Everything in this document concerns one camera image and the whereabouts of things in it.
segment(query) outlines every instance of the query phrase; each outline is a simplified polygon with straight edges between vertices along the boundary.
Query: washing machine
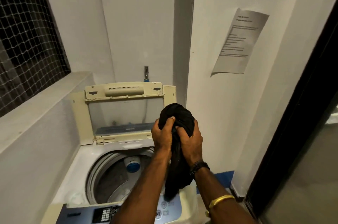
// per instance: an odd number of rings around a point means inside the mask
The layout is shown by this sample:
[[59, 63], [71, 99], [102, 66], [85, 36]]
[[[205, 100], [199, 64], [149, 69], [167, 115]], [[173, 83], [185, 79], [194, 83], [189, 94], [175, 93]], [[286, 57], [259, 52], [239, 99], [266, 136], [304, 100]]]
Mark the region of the washing machine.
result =
[[[80, 148], [42, 224], [106, 224], [129, 195], [154, 154], [151, 128], [176, 102], [176, 87], [160, 82], [121, 82], [71, 94]], [[194, 223], [196, 184], [169, 202], [158, 200], [155, 223]]]

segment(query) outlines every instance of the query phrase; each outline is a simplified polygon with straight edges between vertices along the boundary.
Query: black cloth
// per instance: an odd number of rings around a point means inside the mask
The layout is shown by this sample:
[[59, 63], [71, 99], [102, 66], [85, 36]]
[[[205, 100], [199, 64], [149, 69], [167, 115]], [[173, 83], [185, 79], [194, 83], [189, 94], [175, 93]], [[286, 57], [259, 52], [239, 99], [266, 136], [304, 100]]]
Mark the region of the black cloth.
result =
[[163, 129], [169, 117], [174, 116], [175, 123], [172, 126], [172, 145], [171, 145], [171, 163], [168, 170], [166, 180], [166, 191], [164, 199], [170, 201], [179, 192], [179, 189], [184, 188], [192, 182], [190, 176], [190, 167], [185, 160], [182, 149], [181, 140], [176, 131], [175, 126], [183, 127], [188, 136], [191, 137], [195, 128], [195, 119], [189, 110], [184, 108], [182, 105], [172, 103], [166, 106], [158, 121], [158, 128]]

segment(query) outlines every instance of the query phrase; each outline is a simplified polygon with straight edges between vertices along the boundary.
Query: black watch strap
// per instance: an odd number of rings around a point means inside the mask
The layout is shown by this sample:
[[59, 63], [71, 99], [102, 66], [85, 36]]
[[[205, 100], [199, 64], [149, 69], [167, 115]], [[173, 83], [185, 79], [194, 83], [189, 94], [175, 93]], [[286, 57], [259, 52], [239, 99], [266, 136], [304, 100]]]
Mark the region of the black watch strap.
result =
[[204, 162], [203, 160], [197, 161], [196, 163], [194, 163], [194, 165], [191, 167], [190, 169], [190, 176], [195, 179], [195, 173], [201, 169], [202, 167], [206, 167], [210, 170], [208, 164], [206, 162]]

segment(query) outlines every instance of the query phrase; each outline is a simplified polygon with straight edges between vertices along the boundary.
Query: window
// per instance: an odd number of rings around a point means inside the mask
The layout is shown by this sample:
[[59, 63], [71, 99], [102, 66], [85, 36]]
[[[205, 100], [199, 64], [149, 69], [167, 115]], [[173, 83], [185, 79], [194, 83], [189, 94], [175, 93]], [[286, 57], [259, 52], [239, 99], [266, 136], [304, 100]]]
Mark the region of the window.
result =
[[69, 73], [48, 0], [0, 0], [0, 117]]

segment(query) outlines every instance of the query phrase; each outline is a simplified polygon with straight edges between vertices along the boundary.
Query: black door frame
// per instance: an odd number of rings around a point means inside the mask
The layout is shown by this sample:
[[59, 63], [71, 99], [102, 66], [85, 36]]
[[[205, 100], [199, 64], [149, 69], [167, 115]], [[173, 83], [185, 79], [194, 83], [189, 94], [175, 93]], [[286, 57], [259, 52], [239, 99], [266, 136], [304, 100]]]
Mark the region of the black door frame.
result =
[[338, 104], [336, 1], [251, 183], [245, 203], [259, 218]]

